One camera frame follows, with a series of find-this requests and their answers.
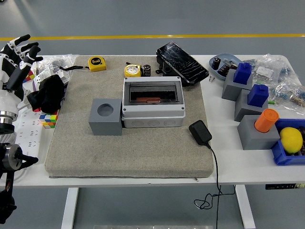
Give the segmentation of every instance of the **gray block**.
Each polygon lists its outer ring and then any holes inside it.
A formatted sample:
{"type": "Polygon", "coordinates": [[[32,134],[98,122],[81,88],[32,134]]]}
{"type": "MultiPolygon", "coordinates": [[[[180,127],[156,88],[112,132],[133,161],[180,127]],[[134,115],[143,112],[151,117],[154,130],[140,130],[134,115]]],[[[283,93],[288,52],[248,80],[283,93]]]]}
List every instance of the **gray block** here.
{"type": "Polygon", "coordinates": [[[262,107],[248,105],[249,90],[242,89],[236,103],[234,121],[240,122],[245,115],[260,115],[264,109],[268,108],[268,100],[266,100],[262,107]]]}
{"type": "Polygon", "coordinates": [[[259,115],[245,115],[237,127],[240,141],[244,150],[271,149],[280,139],[278,131],[273,125],[267,133],[261,133],[254,127],[259,115]]]}
{"type": "Polygon", "coordinates": [[[93,99],[89,125],[93,135],[122,135],[121,99],[93,99]]]}
{"type": "Polygon", "coordinates": [[[251,90],[252,88],[252,81],[253,81],[252,74],[250,75],[247,84],[245,85],[245,84],[233,82],[235,72],[236,70],[230,69],[227,74],[227,77],[224,82],[223,94],[221,96],[223,99],[236,101],[242,89],[251,90]]]}

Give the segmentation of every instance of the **orange cap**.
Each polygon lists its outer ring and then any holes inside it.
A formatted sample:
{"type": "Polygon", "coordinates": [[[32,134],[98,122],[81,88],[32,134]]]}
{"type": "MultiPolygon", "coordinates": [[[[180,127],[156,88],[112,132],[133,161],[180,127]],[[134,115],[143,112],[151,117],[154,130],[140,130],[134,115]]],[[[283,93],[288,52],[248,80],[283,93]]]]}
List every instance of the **orange cap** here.
{"type": "Polygon", "coordinates": [[[266,133],[273,124],[279,119],[278,113],[273,109],[265,109],[254,123],[254,127],[257,131],[266,133]]]}

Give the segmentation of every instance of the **gray felt mat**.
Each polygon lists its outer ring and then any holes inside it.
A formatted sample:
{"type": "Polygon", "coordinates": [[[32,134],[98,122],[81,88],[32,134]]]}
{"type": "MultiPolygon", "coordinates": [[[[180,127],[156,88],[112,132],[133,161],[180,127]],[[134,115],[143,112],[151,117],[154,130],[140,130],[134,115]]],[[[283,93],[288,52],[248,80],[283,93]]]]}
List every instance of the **gray felt mat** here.
{"type": "MultiPolygon", "coordinates": [[[[201,87],[183,88],[182,127],[124,128],[122,136],[94,136],[88,120],[93,98],[121,98],[126,62],[149,64],[156,57],[105,56],[106,71],[74,70],[60,111],[45,168],[50,177],[208,177],[211,151],[198,146],[188,126],[206,123],[201,87]]],[[[75,65],[88,66],[89,56],[75,65]]]]}

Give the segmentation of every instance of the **plastic bag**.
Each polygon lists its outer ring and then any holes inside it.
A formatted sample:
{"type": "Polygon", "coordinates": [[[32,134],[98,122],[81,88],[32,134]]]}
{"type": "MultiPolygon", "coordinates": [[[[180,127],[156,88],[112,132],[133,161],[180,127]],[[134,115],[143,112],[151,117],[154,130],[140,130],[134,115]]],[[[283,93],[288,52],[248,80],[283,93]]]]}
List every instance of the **plastic bag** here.
{"type": "Polygon", "coordinates": [[[42,61],[36,62],[33,66],[33,73],[38,75],[48,67],[51,68],[54,73],[59,70],[59,67],[72,67],[77,56],[78,55],[73,54],[44,56],[42,61]]]}
{"type": "Polygon", "coordinates": [[[305,114],[305,87],[301,85],[286,58],[267,54],[244,62],[252,66],[253,84],[268,86],[269,101],[298,114],[305,114]]]}

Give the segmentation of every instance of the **robot finger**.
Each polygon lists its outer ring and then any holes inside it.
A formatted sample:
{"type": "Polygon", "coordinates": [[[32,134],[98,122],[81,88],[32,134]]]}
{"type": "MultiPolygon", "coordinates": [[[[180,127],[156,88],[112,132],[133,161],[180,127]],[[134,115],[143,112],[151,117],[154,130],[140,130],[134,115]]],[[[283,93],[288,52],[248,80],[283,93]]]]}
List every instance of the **robot finger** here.
{"type": "Polygon", "coordinates": [[[29,53],[26,57],[20,62],[19,66],[14,70],[6,88],[11,91],[16,91],[19,86],[22,84],[25,77],[28,75],[32,64],[36,61],[36,55],[40,52],[40,48],[36,45],[31,47],[29,53]]]}
{"type": "Polygon", "coordinates": [[[20,52],[20,50],[16,46],[19,45],[21,42],[28,40],[30,37],[31,37],[30,35],[25,35],[25,36],[18,37],[16,39],[10,41],[3,47],[3,49],[0,51],[0,53],[8,55],[8,57],[11,60],[13,60],[14,63],[19,64],[21,59],[20,59],[18,52],[20,52]]]}
{"type": "Polygon", "coordinates": [[[43,60],[43,57],[42,56],[38,56],[35,58],[35,62],[39,62],[39,61],[42,61],[43,60]]]}
{"type": "Polygon", "coordinates": [[[31,36],[29,34],[21,36],[21,37],[17,37],[14,40],[11,40],[8,45],[11,48],[15,48],[17,45],[19,45],[21,42],[25,42],[27,41],[31,36]]]}
{"type": "Polygon", "coordinates": [[[38,46],[38,42],[24,44],[15,48],[17,54],[21,54],[22,52],[29,51],[31,47],[34,45],[38,46]]]}

